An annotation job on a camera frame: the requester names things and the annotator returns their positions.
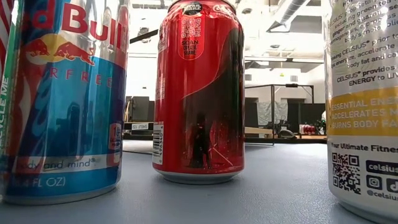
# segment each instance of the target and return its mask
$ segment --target celsius can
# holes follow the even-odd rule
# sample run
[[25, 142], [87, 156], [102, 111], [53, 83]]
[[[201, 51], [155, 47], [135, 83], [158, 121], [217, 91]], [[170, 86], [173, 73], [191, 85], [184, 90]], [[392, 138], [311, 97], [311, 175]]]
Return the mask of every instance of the celsius can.
[[37, 205], [109, 192], [121, 176], [129, 0], [18, 7], [15, 66], [1, 86], [3, 199]]
[[353, 213], [398, 223], [398, 5], [322, 6], [329, 188]]
[[176, 1], [159, 35], [154, 169], [172, 182], [226, 182], [244, 167], [244, 36], [235, 9]]

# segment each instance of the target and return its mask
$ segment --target white can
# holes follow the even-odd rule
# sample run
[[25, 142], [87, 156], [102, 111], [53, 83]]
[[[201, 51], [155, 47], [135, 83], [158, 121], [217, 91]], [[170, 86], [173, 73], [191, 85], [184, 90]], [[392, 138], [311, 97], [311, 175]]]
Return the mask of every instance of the white can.
[[398, 2], [324, 0], [329, 188], [398, 222]]

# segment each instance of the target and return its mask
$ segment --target social media icon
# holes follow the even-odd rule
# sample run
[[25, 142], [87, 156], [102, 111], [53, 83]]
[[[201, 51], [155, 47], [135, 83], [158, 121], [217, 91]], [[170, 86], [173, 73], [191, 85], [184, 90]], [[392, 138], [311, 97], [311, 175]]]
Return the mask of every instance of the social media icon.
[[398, 180], [387, 178], [387, 191], [398, 193]]
[[381, 177], [378, 176], [373, 176], [373, 175], [367, 175], [366, 176], [366, 185], [370, 189], [376, 189], [376, 190], [382, 190], [382, 179]]

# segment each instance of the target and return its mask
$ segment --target qr code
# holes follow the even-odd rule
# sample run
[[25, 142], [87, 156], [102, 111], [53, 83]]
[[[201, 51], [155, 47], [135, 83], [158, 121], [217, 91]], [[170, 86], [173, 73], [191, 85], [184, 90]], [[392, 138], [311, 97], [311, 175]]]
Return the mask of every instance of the qr code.
[[181, 31], [182, 38], [200, 37], [201, 18], [183, 19], [181, 21], [181, 24], [182, 24], [182, 31]]
[[340, 189], [361, 194], [359, 156], [331, 154], [333, 163], [333, 185]]

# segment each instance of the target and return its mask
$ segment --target blue and silver can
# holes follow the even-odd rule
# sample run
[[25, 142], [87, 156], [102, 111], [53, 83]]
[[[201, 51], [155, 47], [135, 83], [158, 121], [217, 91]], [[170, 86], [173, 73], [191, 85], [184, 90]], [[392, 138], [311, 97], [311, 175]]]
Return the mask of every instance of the blue and silver can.
[[6, 202], [72, 202], [116, 186], [128, 9], [129, 0], [19, 0], [14, 65], [0, 94]]

